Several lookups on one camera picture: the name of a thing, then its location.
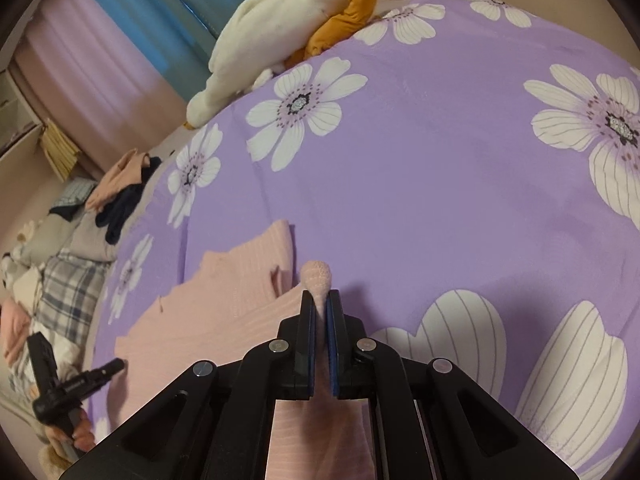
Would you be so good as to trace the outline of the pink striped knit sweater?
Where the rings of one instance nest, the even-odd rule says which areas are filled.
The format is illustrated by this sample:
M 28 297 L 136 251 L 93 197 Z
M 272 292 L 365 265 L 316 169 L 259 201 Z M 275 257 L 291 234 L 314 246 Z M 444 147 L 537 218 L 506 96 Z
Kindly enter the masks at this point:
M 156 298 L 117 339 L 115 353 L 127 370 L 108 392 L 112 426 L 126 422 L 190 364 L 241 359 L 298 313 L 304 292 L 323 304 L 331 285 L 331 270 L 321 261 L 293 273 L 292 234 L 284 220 L 230 252 L 206 252 L 193 278 Z M 332 396 L 325 356 L 318 356 L 316 378 L 310 401 L 282 401 L 274 411 L 268 478 L 373 478 L 361 402 Z

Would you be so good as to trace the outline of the dark navy clothes pile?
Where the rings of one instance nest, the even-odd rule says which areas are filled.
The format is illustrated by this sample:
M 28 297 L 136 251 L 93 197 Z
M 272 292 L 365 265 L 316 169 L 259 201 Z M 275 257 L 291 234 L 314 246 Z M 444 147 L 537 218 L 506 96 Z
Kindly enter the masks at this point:
M 106 229 L 105 241 L 109 245 L 115 246 L 119 242 L 122 228 L 142 199 L 145 185 L 149 182 L 162 162 L 159 157 L 150 157 L 151 166 L 142 170 L 142 182 L 124 188 L 101 212 L 96 213 L 96 226 Z

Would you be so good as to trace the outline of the pink folded clothes pile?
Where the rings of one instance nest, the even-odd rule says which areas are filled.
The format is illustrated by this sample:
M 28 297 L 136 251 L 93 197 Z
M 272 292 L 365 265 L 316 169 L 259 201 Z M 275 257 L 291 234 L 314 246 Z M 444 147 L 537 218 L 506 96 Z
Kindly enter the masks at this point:
M 124 188 L 142 182 L 142 170 L 151 166 L 148 153 L 130 150 L 104 174 L 85 203 L 88 211 L 101 212 Z

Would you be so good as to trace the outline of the plaid grey blanket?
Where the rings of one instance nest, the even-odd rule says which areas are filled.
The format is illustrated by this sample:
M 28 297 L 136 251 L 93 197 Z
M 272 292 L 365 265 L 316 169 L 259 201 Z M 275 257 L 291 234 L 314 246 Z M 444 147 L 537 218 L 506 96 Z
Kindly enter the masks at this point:
M 42 271 L 38 322 L 83 347 L 110 266 L 74 256 L 66 249 L 51 257 Z

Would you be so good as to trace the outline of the grey pillow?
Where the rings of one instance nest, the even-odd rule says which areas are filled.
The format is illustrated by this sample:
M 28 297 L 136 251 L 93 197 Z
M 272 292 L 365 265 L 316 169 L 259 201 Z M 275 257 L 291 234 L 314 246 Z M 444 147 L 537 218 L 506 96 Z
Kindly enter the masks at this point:
M 72 221 L 48 214 L 23 245 L 17 260 L 25 266 L 39 266 L 61 250 L 96 262 L 113 262 L 117 255 L 117 246 L 107 243 L 106 229 L 96 225 L 96 214 L 89 211 Z

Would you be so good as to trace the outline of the striped blue pillow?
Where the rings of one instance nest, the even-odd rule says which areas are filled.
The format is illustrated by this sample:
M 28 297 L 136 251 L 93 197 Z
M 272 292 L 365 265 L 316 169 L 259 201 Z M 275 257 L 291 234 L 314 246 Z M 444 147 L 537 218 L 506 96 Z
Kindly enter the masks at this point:
M 82 205 L 88 200 L 98 185 L 95 180 L 77 177 L 69 180 L 62 194 L 53 202 L 51 208 L 71 207 Z

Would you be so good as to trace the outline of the yellow curtain tassel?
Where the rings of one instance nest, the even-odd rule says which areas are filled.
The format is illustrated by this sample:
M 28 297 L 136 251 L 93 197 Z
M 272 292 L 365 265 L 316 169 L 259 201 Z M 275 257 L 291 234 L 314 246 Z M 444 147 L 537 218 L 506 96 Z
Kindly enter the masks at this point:
M 50 118 L 44 123 L 39 143 L 58 180 L 66 181 L 82 155 L 80 147 Z

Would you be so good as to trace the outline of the purple floral bed sheet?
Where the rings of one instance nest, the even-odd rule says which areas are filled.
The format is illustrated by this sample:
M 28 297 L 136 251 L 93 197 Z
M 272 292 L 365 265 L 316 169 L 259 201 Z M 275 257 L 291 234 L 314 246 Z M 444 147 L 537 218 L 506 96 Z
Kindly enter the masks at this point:
M 162 158 L 93 359 L 288 222 L 293 273 L 402 356 L 462 368 L 583 479 L 639 421 L 639 78 L 498 0 L 413 0 L 235 101 Z

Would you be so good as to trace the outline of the pink curtain left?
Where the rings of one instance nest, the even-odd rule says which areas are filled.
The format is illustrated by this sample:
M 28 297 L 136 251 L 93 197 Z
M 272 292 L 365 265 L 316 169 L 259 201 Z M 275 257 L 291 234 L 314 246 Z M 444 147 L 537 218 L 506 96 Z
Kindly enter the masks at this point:
M 183 123 L 184 99 L 96 0 L 41 0 L 12 62 L 99 170 Z

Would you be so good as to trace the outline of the white goose plush toy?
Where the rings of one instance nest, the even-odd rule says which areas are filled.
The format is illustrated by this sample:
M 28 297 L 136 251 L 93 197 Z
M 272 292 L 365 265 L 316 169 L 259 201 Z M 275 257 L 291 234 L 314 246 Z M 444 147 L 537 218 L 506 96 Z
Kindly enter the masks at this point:
M 186 106 L 186 122 L 200 128 L 264 70 L 306 46 L 348 0 L 244 0 L 219 34 L 208 61 L 205 88 Z

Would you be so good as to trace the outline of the white wall shelf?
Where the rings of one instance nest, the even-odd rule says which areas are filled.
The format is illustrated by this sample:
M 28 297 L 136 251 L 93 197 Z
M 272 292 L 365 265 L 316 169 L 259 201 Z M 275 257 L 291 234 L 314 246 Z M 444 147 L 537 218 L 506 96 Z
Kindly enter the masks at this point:
M 32 109 L 18 88 L 8 70 L 1 73 L 0 91 L 0 155 L 9 153 L 11 148 L 25 136 L 42 130 L 42 121 Z

